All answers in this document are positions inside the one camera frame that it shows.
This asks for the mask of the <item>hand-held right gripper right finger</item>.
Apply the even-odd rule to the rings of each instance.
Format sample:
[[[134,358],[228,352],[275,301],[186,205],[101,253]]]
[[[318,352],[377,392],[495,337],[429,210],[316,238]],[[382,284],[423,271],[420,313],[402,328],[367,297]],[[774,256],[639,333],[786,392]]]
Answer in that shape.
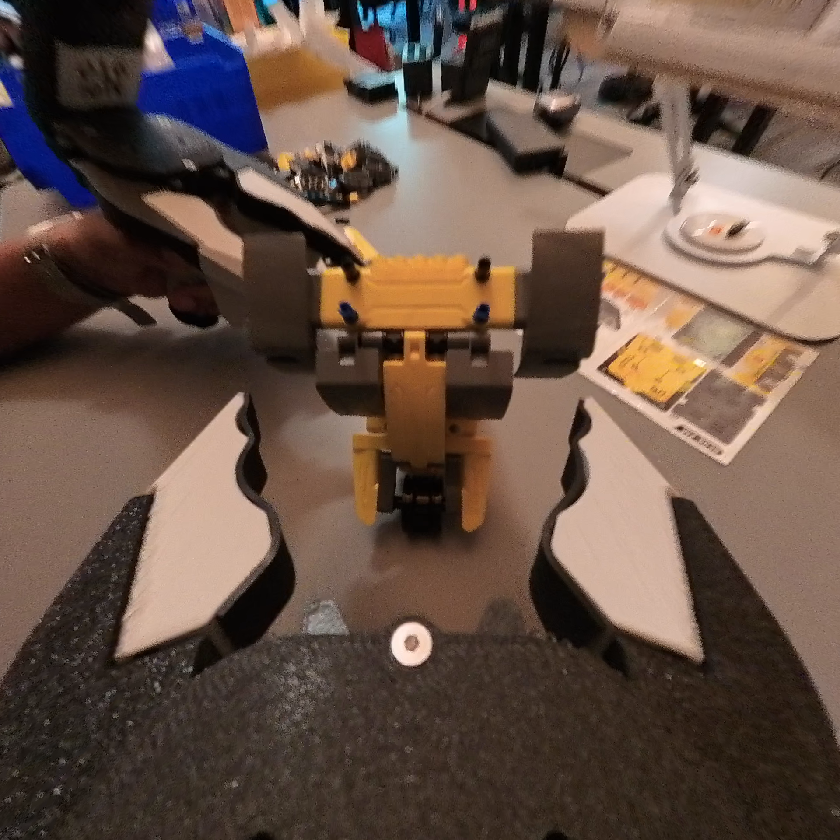
[[[591,397],[569,445],[530,576],[543,628],[604,658],[630,638],[704,661],[670,484]]]

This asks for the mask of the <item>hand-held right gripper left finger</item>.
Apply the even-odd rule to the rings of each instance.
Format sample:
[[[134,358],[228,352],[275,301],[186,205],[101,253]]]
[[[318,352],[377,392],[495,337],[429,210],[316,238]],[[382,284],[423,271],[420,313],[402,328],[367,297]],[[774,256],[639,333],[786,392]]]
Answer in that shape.
[[[200,637],[220,656],[260,640],[295,571],[275,509],[256,410],[236,393],[150,488],[115,659]]]

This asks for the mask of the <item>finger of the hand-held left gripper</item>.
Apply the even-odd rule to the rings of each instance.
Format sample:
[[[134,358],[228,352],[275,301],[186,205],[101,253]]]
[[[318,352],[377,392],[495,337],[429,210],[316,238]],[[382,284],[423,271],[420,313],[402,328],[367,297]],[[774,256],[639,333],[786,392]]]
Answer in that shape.
[[[278,228],[304,235],[321,255],[333,260],[352,260],[366,266],[368,259],[344,229],[321,213],[309,200],[252,167],[236,171],[239,195],[258,216]]]
[[[246,322],[243,239],[198,196],[157,191],[144,194],[142,200],[155,218],[171,225],[194,246],[199,269],[221,316],[228,322]]]

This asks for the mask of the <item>yellow grey toy vehicle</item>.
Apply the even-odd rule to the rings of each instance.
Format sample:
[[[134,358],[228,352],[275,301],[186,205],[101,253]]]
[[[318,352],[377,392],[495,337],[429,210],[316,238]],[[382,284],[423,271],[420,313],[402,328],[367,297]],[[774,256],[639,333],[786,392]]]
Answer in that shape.
[[[310,265],[301,234],[244,244],[248,331],[271,360],[311,365],[332,412],[361,417],[353,498],[408,532],[486,518],[492,441],[517,376],[559,379],[593,352],[601,229],[540,230],[527,269],[463,255],[359,255]]]

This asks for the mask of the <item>person's left hand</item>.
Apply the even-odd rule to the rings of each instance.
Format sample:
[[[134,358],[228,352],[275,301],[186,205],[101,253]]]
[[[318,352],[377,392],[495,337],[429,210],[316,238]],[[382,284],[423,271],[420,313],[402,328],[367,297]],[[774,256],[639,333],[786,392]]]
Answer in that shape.
[[[202,271],[175,252],[126,234],[108,221],[93,226],[90,276],[102,289],[125,298],[164,298],[182,323],[199,329],[217,325],[220,313]]]

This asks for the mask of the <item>pile of toy building parts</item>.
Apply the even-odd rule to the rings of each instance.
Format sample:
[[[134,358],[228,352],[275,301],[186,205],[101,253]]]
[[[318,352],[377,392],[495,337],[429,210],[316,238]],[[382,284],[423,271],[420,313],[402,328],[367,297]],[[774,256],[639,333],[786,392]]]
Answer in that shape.
[[[282,152],[278,170],[289,188],[319,207],[351,207],[388,186],[398,168],[365,141],[317,143],[300,152]]]

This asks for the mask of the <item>blue storage bin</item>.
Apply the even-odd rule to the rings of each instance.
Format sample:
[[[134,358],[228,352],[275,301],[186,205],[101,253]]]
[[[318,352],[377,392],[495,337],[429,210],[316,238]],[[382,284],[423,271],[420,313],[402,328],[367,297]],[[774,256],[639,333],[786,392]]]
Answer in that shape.
[[[164,46],[173,66],[143,72],[140,108],[189,123],[240,152],[267,151],[242,50],[207,26],[200,44],[176,37]],[[38,190],[57,191],[72,207],[92,206],[94,197],[48,147],[31,119],[24,72],[2,65],[1,82],[1,139],[23,177]]]

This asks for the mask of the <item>flat black box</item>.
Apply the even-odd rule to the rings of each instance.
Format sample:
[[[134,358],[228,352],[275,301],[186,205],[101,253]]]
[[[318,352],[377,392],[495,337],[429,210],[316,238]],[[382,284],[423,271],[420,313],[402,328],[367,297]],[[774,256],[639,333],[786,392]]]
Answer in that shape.
[[[395,74],[391,71],[366,71],[344,80],[349,96],[363,104],[375,105],[399,99]]]

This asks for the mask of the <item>small black charger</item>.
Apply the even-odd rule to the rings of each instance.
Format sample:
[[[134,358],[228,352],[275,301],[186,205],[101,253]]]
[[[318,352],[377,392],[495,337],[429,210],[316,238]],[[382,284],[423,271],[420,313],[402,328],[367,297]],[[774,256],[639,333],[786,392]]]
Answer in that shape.
[[[434,96],[433,67],[432,58],[403,59],[403,87],[409,110],[423,113]]]

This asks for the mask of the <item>yellow black sticker sheet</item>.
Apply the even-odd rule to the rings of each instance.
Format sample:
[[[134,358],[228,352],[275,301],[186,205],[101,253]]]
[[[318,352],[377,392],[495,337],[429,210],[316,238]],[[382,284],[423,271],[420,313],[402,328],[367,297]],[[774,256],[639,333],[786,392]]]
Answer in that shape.
[[[612,259],[598,324],[583,377],[722,466],[818,357]]]

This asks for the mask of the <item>black charging dock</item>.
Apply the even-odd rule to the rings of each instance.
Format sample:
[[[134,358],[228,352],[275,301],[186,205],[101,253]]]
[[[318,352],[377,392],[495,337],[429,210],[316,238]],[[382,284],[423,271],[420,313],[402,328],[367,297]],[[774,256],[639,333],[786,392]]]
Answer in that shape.
[[[447,105],[466,105],[486,96],[501,51],[505,16],[502,7],[475,14],[469,21],[465,47],[442,60],[442,92]]]

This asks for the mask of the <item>black flat case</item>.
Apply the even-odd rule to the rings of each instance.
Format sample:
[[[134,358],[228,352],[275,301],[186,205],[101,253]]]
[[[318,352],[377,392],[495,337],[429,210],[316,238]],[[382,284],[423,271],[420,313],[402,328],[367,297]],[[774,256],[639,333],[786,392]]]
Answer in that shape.
[[[568,155],[562,139],[530,112],[490,108],[486,111],[486,135],[518,174],[564,173]]]

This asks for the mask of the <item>white book stand black board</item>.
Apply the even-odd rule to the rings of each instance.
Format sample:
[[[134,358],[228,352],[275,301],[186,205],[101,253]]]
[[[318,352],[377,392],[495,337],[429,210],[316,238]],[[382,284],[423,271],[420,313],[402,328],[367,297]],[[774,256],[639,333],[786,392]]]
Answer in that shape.
[[[786,338],[838,337],[838,223],[700,181],[690,90],[838,124],[838,2],[563,2],[570,41],[654,80],[670,174],[640,175],[572,216],[605,256]],[[735,238],[716,221],[748,219]]]

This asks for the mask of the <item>silver rounded device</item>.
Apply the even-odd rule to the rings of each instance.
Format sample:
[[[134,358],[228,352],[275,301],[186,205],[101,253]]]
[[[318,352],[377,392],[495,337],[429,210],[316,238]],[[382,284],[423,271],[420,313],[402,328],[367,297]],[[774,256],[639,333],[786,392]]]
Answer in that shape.
[[[535,98],[533,115],[554,132],[566,130],[581,110],[582,99],[576,93],[549,90]]]

